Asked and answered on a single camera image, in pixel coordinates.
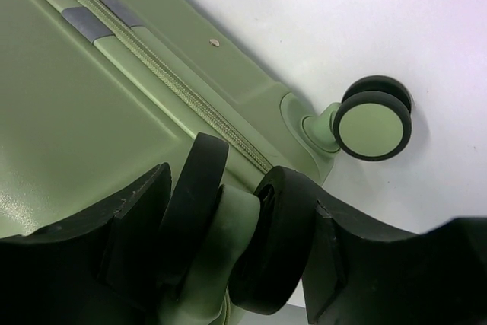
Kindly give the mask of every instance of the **white background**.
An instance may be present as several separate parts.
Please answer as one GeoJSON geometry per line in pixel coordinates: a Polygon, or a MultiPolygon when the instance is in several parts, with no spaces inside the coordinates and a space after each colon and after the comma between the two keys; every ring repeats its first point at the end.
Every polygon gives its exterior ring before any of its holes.
{"type": "Polygon", "coordinates": [[[332,194],[416,232],[487,215],[487,0],[193,1],[317,112],[366,75],[409,88],[409,147],[382,163],[341,154],[332,194]]]}

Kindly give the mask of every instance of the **suitcase shell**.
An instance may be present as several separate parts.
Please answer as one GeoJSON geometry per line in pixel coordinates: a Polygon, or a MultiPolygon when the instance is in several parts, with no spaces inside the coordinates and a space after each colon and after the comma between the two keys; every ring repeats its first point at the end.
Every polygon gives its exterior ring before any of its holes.
{"type": "Polygon", "coordinates": [[[333,152],[300,140],[312,113],[185,0],[0,9],[0,237],[79,212],[161,162],[177,180],[198,132],[229,141],[223,183],[245,190],[275,165],[318,183],[332,167],[333,152]]]}

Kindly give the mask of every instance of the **gray fabric tab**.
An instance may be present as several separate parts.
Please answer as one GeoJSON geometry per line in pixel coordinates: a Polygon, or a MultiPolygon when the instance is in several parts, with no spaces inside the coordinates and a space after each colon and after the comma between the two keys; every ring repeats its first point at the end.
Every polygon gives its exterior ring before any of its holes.
{"type": "Polygon", "coordinates": [[[62,16],[91,43],[101,37],[113,35],[113,32],[86,7],[65,9],[62,16]]]}
{"type": "Polygon", "coordinates": [[[143,26],[142,21],[119,0],[101,0],[112,13],[129,27],[143,26]]]}

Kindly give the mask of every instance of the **zipper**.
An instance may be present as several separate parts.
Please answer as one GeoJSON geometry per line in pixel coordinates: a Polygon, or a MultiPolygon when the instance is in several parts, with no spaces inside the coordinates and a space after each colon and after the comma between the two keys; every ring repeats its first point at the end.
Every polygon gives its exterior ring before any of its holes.
{"type": "Polygon", "coordinates": [[[261,172],[267,173],[272,164],[232,126],[207,100],[194,91],[173,72],[135,32],[123,23],[101,0],[76,0],[89,9],[115,35],[115,37],[149,70],[151,70],[189,108],[208,123],[227,142],[251,161],[261,172]]]}

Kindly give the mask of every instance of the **green suitcase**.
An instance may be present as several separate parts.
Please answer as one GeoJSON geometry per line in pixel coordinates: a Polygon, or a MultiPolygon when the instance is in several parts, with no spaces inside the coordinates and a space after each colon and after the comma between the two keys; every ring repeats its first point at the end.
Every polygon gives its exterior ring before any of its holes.
{"type": "Polygon", "coordinates": [[[274,166],[322,184],[340,148],[378,161],[409,141],[399,83],[359,81],[315,116],[184,0],[0,9],[0,237],[74,215],[162,162],[176,182],[200,132],[229,144],[222,183],[245,192],[274,166]]]}

